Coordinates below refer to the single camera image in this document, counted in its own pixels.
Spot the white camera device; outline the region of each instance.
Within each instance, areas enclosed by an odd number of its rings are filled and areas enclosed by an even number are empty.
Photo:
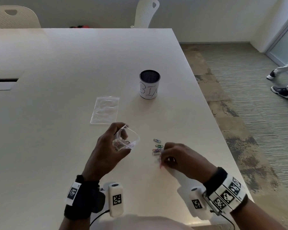
[[[110,216],[117,217],[124,213],[123,187],[119,183],[112,183],[108,189]]]
[[[208,203],[203,199],[202,194],[203,191],[200,187],[194,187],[191,190],[189,194],[192,201],[190,212],[193,217],[198,217],[201,220],[210,220],[212,213],[210,212]]]

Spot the shoe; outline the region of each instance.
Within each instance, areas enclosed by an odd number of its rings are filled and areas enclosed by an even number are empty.
[[[276,77],[274,70],[266,77],[268,80],[273,80]]]
[[[276,86],[272,86],[271,90],[280,95],[281,97],[287,98],[288,99],[288,90],[286,88],[278,88]]]

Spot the black cable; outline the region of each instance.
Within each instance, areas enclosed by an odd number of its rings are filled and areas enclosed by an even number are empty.
[[[221,215],[222,217],[224,217],[227,221],[229,221],[230,222],[230,224],[232,224],[232,226],[233,226],[233,230],[236,230],[236,226],[234,225],[234,223],[232,223],[226,216],[223,216],[223,215]]]
[[[97,216],[97,217],[92,221],[92,223],[93,223],[95,220],[97,220],[100,216],[102,216],[103,214],[108,213],[108,212],[110,212],[110,210],[107,210],[107,211],[101,213],[99,216]]]

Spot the white shoe sole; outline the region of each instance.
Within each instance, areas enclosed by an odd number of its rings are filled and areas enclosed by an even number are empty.
[[[271,75],[268,75],[266,78],[271,81],[271,80],[273,80],[275,77],[272,77]]]
[[[283,96],[283,95],[279,94],[279,92],[277,92],[276,90],[274,90],[273,87],[271,87],[270,89],[271,89],[275,94],[278,94],[279,96],[288,99],[288,96]]]

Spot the chair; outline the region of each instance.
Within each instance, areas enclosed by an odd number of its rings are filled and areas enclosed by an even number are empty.
[[[159,5],[158,0],[140,0],[135,13],[134,26],[131,28],[148,28]]]
[[[41,28],[41,25],[31,9],[18,5],[0,5],[0,28]]]

